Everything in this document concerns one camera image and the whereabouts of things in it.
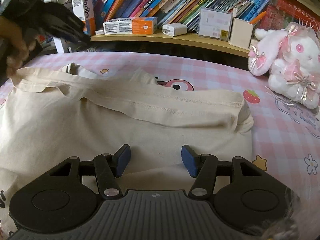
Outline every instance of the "orange pen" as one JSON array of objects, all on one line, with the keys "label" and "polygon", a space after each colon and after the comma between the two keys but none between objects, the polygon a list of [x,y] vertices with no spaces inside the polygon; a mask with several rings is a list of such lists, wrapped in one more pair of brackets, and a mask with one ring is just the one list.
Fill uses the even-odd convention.
[{"label": "orange pen", "polygon": [[265,17],[265,15],[267,14],[267,12],[262,12],[260,13],[257,17],[255,17],[253,20],[251,20],[249,23],[250,24],[255,24],[258,21],[260,21],[263,17]]}]

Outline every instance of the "yellow sticker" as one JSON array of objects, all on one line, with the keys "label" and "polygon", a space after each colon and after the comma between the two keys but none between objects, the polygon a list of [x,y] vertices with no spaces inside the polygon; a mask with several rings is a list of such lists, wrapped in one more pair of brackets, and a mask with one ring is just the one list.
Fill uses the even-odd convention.
[{"label": "yellow sticker", "polygon": [[220,39],[226,40],[228,38],[228,31],[221,30]]}]

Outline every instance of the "human hand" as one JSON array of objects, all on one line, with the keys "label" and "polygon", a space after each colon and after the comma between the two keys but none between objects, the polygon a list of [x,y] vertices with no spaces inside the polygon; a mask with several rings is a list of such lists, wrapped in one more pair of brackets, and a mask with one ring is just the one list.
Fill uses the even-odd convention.
[{"label": "human hand", "polygon": [[29,57],[29,52],[35,49],[36,41],[27,47],[19,25],[2,16],[0,16],[0,36],[8,39],[14,47],[11,55],[7,57],[6,73],[11,77],[17,69],[22,67],[23,61]]}]

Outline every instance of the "wooden shelf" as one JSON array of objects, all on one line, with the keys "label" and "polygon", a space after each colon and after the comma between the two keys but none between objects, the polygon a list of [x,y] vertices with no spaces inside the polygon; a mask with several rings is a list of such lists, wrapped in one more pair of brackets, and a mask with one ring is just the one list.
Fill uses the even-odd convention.
[{"label": "wooden shelf", "polygon": [[109,34],[109,35],[96,35],[91,37],[91,41],[152,41],[187,45],[205,49],[212,49],[222,51],[241,57],[248,57],[249,49],[242,49],[230,45],[226,41],[220,41],[211,38],[199,37],[195,33],[187,33],[184,35],[170,37],[163,34],[160,30],[155,34]]}]

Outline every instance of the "tablecloth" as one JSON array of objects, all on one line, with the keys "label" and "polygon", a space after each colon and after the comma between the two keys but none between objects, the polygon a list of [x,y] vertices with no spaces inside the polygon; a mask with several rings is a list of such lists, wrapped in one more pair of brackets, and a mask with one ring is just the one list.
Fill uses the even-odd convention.
[{"label": "tablecloth", "polygon": [[[254,118],[252,162],[293,189],[304,185],[319,191],[320,122],[305,107],[286,106],[272,98],[265,88],[266,77],[201,60],[132,52],[54,54],[37,57],[27,66],[58,70],[71,62],[103,76],[142,68],[160,85],[174,89],[228,89],[243,94]],[[11,89],[11,82],[0,88],[0,107]]]}]

